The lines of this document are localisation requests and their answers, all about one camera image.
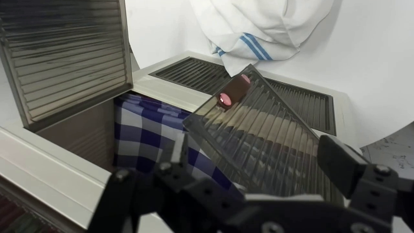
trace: checkered towel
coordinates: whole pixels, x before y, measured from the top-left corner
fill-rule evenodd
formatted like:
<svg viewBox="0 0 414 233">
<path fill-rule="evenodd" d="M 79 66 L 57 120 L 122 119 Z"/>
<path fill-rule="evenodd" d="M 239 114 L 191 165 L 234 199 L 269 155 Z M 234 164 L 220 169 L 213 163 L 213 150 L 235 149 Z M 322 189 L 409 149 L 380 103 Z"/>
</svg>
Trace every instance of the checkered towel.
<svg viewBox="0 0 414 233">
<path fill-rule="evenodd" d="M 168 160 L 164 152 L 184 132 L 182 120 L 190 112 L 160 101 L 127 93 L 115 99 L 115 165 L 150 172 L 156 161 Z M 209 177 L 239 193 L 233 182 L 189 138 L 187 171 L 197 178 Z"/>
</svg>

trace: corrugated metal sheet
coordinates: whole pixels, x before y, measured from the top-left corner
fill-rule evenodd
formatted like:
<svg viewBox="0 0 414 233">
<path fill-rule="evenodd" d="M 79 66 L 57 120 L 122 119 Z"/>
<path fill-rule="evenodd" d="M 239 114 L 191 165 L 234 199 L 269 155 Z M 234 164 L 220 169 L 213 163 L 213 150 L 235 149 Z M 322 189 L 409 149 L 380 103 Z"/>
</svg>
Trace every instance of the corrugated metal sheet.
<svg viewBox="0 0 414 233">
<path fill-rule="evenodd" d="M 250 191 L 321 194 L 343 203 L 317 164 L 317 136 L 252 66 L 242 73 L 250 84 L 235 76 L 219 92 L 230 95 L 231 107 L 222 107 L 220 101 L 225 101 L 217 94 L 185 119 L 190 136 L 230 180 Z"/>
<path fill-rule="evenodd" d="M 197 58 L 180 61 L 151 75 L 208 94 L 216 93 L 230 77 L 224 66 Z M 336 133 L 331 95 L 266 80 L 312 128 Z"/>
<path fill-rule="evenodd" d="M 2 58 L 31 124 L 131 83 L 123 2 L 1 0 Z"/>
<path fill-rule="evenodd" d="M 0 231 L 84 231 L 58 212 L 0 177 Z"/>
</svg>

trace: blue stripe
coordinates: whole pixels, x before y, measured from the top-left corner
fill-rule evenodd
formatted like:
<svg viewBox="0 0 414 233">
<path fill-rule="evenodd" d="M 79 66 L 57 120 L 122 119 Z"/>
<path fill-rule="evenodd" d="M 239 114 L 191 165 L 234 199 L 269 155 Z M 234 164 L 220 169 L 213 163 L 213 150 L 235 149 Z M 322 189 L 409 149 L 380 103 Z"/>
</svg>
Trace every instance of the blue stripe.
<svg viewBox="0 0 414 233">
<path fill-rule="evenodd" d="M 219 55 L 220 55 L 220 57 L 221 57 L 224 53 L 225 53 L 224 50 L 219 49 Z"/>
<path fill-rule="evenodd" d="M 259 44 L 257 39 L 251 33 L 244 33 L 247 37 L 251 39 L 251 41 L 256 45 L 256 48 L 261 51 L 261 54 L 268 59 L 272 61 L 272 57 L 269 53 Z"/>
<path fill-rule="evenodd" d="M 221 57 L 225 51 L 220 46 L 217 46 L 216 53 Z"/>
<path fill-rule="evenodd" d="M 257 59 L 264 59 L 261 57 L 261 54 L 259 53 L 259 50 L 256 50 L 255 45 L 244 36 L 241 37 L 246 44 L 247 46 L 255 53 L 255 55 L 257 57 Z"/>
</svg>

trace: metal grill plate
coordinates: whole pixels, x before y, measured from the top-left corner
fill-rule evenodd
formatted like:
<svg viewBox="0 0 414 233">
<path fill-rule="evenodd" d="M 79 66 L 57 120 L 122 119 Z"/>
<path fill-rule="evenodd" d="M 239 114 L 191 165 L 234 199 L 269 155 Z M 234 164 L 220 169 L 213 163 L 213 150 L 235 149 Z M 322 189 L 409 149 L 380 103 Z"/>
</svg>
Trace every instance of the metal grill plate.
<svg viewBox="0 0 414 233">
<path fill-rule="evenodd" d="M 185 119 L 190 136 L 233 181 L 250 191 L 282 196 L 321 194 L 341 203 L 316 159 L 318 138 L 252 67 L 243 92 L 237 75 Z M 231 107 L 221 107 L 228 93 Z"/>
<path fill-rule="evenodd" d="M 150 75 L 207 94 L 216 93 L 230 79 L 224 66 L 198 58 L 186 58 Z M 336 133 L 331 95 L 266 80 L 312 128 L 330 134 Z"/>
</svg>

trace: white towel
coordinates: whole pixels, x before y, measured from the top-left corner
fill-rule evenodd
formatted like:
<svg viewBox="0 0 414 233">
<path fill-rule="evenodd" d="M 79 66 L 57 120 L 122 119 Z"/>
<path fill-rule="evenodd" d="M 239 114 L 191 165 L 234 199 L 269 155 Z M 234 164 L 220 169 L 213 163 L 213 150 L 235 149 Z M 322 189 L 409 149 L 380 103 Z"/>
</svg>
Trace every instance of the white towel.
<svg viewBox="0 0 414 233">
<path fill-rule="evenodd" d="M 248 63 L 288 59 L 334 0 L 190 0 L 199 24 L 230 75 Z"/>
</svg>

